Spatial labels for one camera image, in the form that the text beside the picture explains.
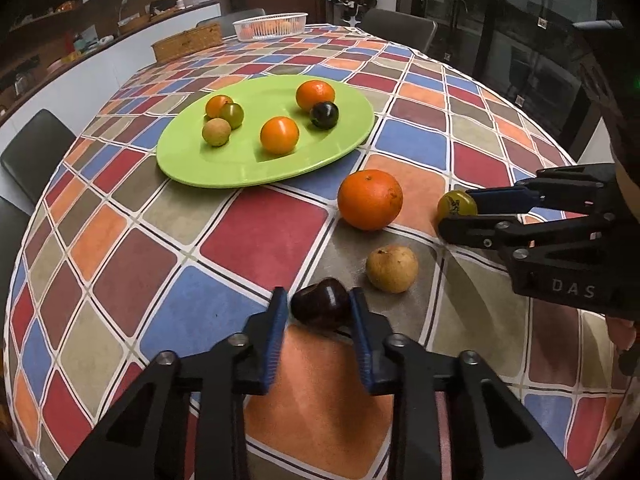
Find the screw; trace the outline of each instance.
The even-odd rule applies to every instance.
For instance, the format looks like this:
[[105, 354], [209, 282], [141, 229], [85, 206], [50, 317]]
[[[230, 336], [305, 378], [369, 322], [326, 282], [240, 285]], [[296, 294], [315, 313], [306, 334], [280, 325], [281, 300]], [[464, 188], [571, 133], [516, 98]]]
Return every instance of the screw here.
[[402, 346], [406, 346], [409, 341], [407, 337], [402, 334], [392, 334], [386, 338], [386, 342], [389, 343], [391, 346], [402, 347]]
[[468, 365], [477, 365], [480, 362], [480, 356], [473, 350], [465, 350], [462, 352], [462, 360]]
[[159, 365], [170, 365], [175, 361], [175, 354], [170, 350], [160, 352], [156, 357], [156, 363]]
[[231, 346], [246, 346], [249, 344], [249, 338], [246, 334], [238, 332], [230, 335], [226, 340]]
[[516, 249], [515, 251], [513, 251], [513, 257], [516, 260], [524, 260], [529, 256], [529, 251], [527, 251], [526, 249]]

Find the colorful tiled pattern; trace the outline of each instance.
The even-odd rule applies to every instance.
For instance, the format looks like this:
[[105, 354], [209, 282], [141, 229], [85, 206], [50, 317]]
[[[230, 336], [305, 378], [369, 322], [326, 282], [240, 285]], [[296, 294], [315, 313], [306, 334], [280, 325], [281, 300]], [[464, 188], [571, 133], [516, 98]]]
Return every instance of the colorful tiled pattern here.
[[[359, 88], [377, 117], [363, 145], [313, 173], [247, 189], [194, 189], [158, 170], [159, 136], [189, 104], [248, 77], [290, 73]], [[79, 137], [31, 221], [4, 332], [17, 434], [57, 473], [158, 351], [205, 351], [263, 310], [274, 286], [293, 292], [331, 275], [364, 286], [373, 310], [428, 349], [477, 349], [589, 473], [640, 409], [604, 320], [515, 296], [494, 255], [446, 246], [433, 226], [449, 189], [508, 186], [568, 161], [467, 76], [353, 29], [231, 42], [143, 70]], [[402, 212], [381, 232], [354, 230], [336, 209], [341, 181], [362, 168], [388, 171], [404, 189]], [[562, 215], [538, 209], [525, 221]], [[402, 296], [363, 279], [369, 251], [388, 243], [420, 259]], [[345, 342], [290, 327], [273, 391], [246, 408], [254, 478], [384, 477], [391, 401], [366, 396], [354, 366]]]

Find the checkered tablecloth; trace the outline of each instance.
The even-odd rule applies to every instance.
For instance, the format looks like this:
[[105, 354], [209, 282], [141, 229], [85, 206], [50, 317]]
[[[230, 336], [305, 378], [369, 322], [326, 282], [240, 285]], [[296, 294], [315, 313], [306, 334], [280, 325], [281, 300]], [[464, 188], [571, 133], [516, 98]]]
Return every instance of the checkered tablecloth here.
[[[359, 148], [245, 189], [190, 188], [159, 171], [159, 136], [189, 104], [246, 78], [301, 73], [369, 99], [376, 124]], [[143, 70], [79, 137], [31, 220], [4, 328], [18, 434], [57, 473], [157, 352], [203, 352], [263, 310], [274, 286], [293, 292], [335, 276], [364, 286], [373, 310], [429, 350], [479, 351], [574, 468], [592, 474], [639, 410], [604, 320], [514, 295], [494, 254], [446, 246], [432, 223], [449, 189], [508, 186], [568, 163], [468, 76], [354, 29], [231, 41]], [[404, 191], [399, 217], [380, 232], [351, 228], [336, 208], [341, 181], [363, 168], [388, 171]], [[523, 220], [563, 216], [537, 208]], [[389, 243], [420, 260], [403, 295], [363, 278], [368, 253]], [[256, 479], [384, 476], [390, 400], [365, 396], [354, 366], [347, 344], [289, 329], [274, 391], [246, 406]]]

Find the orange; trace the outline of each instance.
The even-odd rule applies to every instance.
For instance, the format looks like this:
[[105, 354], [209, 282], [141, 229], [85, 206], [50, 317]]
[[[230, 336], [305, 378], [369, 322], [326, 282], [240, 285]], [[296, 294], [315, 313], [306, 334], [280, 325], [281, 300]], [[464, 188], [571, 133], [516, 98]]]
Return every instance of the orange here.
[[296, 102], [305, 112], [309, 113], [311, 108], [318, 103], [325, 101], [335, 101], [335, 90], [324, 81], [312, 80], [302, 83], [296, 92]]
[[402, 188], [386, 171], [356, 171], [340, 184], [338, 209], [352, 226], [376, 231], [391, 224], [400, 213]]
[[274, 117], [260, 130], [262, 147], [273, 155], [284, 155], [296, 147], [300, 138], [298, 125], [288, 117]]
[[207, 101], [207, 105], [204, 107], [209, 119], [215, 119], [220, 114], [220, 108], [227, 103], [232, 103], [234, 100], [228, 95], [214, 95]]

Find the green plate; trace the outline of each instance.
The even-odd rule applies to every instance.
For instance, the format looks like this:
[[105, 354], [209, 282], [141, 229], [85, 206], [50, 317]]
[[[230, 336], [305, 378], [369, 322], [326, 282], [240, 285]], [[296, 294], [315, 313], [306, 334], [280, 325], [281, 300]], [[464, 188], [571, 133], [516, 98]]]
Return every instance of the green plate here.
[[[158, 141], [158, 166], [173, 180], [196, 187], [241, 187], [275, 182], [325, 166], [346, 155], [369, 135], [375, 116], [369, 101], [354, 87], [325, 80], [335, 89], [338, 124], [329, 131], [313, 126], [296, 104], [303, 75], [270, 75], [248, 79], [211, 93], [185, 108], [165, 128]], [[225, 94], [244, 108], [244, 123], [228, 143], [212, 148], [202, 139], [205, 104]], [[300, 129], [296, 149], [274, 156], [260, 144], [263, 124], [288, 116]]]

